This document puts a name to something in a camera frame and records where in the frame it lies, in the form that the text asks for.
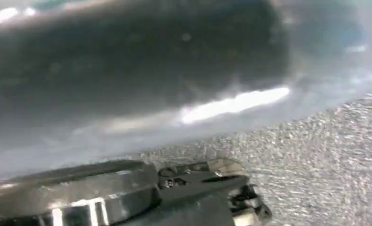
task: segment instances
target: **gray metal surface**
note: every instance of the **gray metal surface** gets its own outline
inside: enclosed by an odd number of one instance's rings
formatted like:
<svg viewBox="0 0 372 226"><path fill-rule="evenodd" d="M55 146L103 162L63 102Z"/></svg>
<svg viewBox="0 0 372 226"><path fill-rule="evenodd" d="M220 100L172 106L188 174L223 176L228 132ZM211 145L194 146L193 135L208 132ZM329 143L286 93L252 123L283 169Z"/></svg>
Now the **gray metal surface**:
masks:
<svg viewBox="0 0 372 226"><path fill-rule="evenodd" d="M52 211L54 221L58 211L57 219L62 221L63 213L82 212L95 215L90 225L108 225L157 204L157 183L155 166L138 161L111 161L15 178L0 183L0 218Z"/></svg>
<svg viewBox="0 0 372 226"><path fill-rule="evenodd" d="M372 94L277 127L131 156L241 161L273 226L372 226Z"/></svg>
<svg viewBox="0 0 372 226"><path fill-rule="evenodd" d="M0 177L277 125L372 90L372 0L0 7Z"/></svg>

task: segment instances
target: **speckled gray surface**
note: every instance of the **speckled gray surface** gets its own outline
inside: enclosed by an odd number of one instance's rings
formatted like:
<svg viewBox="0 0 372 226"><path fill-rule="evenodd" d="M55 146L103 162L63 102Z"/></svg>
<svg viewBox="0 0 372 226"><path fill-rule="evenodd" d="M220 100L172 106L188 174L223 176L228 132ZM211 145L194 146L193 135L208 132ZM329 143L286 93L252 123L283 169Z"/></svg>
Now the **speckled gray surface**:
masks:
<svg viewBox="0 0 372 226"><path fill-rule="evenodd" d="M132 157L237 159L261 186L273 226L372 226L372 95L301 121Z"/></svg>

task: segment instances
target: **textured gray surface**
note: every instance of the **textured gray surface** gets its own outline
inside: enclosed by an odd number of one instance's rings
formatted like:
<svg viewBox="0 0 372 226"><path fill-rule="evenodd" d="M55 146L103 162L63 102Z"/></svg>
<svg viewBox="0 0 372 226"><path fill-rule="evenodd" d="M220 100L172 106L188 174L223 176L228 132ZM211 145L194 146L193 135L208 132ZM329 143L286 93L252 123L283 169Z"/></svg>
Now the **textured gray surface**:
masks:
<svg viewBox="0 0 372 226"><path fill-rule="evenodd" d="M372 226L372 95L301 121L132 157L237 159L261 186L273 226Z"/></svg>

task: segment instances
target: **glossy car paint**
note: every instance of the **glossy car paint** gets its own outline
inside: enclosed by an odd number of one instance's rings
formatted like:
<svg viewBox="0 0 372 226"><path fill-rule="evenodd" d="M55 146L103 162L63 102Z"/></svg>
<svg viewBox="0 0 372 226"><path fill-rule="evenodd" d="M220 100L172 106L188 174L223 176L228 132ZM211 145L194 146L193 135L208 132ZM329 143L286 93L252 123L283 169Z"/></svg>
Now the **glossy car paint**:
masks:
<svg viewBox="0 0 372 226"><path fill-rule="evenodd" d="M0 178L372 91L372 0L0 1Z"/></svg>

